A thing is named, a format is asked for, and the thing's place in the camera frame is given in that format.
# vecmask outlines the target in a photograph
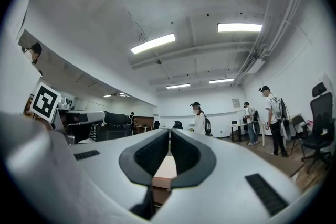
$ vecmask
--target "jeans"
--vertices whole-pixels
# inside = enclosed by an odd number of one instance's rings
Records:
[[[253,122],[247,124],[247,130],[251,143],[256,143],[258,141],[258,134],[253,131]]]
[[[273,146],[274,146],[274,155],[278,155],[279,145],[281,149],[281,153],[286,153],[285,146],[283,144],[282,136],[281,136],[281,122],[278,121],[274,124],[271,124],[271,132],[273,137]]]

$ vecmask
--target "blue jeans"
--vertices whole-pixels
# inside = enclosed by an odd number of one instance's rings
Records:
[[[258,141],[258,135],[253,131],[253,122],[247,124],[247,130],[251,143],[256,143]]]

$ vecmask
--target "fluorescent light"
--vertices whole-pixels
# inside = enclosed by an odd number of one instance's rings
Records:
[[[209,84],[212,83],[221,83],[221,82],[230,82],[230,81],[234,81],[235,79],[220,79],[220,80],[211,80],[209,81]]]
[[[250,31],[250,32],[260,32],[262,25],[253,24],[218,24],[218,32],[229,32],[229,31]]]
[[[170,34],[164,37],[160,37],[151,41],[148,41],[146,43],[143,43],[141,45],[136,46],[135,48],[131,49],[131,51],[134,54],[138,54],[144,50],[149,50],[152,49],[154,47],[163,45],[163,44],[167,44],[170,42],[176,41],[174,34]]]
[[[167,89],[176,89],[176,88],[183,88],[183,87],[190,87],[190,84],[168,86]]]

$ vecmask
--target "chair base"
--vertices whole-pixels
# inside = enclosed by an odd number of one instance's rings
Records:
[[[307,174],[310,172],[310,169],[312,168],[312,166],[314,165],[314,163],[317,161],[317,160],[321,160],[323,161],[327,166],[326,166],[326,170],[329,168],[329,165],[330,165],[330,161],[328,161],[324,156],[328,155],[328,158],[330,158],[331,156],[331,152],[321,152],[320,150],[315,150],[314,154],[313,155],[310,155],[310,156],[307,156],[307,157],[303,157],[301,159],[301,161],[303,162],[304,160],[306,159],[314,159],[313,160],[313,163],[310,165],[310,167],[308,168],[307,170]]]

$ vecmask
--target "table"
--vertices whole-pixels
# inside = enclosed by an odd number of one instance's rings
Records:
[[[247,123],[244,124],[239,124],[239,125],[229,125],[228,128],[231,128],[231,133],[232,133],[232,142],[233,142],[233,127],[238,127],[238,137],[239,137],[239,141],[241,142],[242,139],[242,126],[247,125]]]
[[[135,128],[138,128],[138,134],[140,134],[140,128],[144,128],[144,133],[147,132],[147,129],[152,130],[150,126],[141,126],[141,125],[136,125]]]

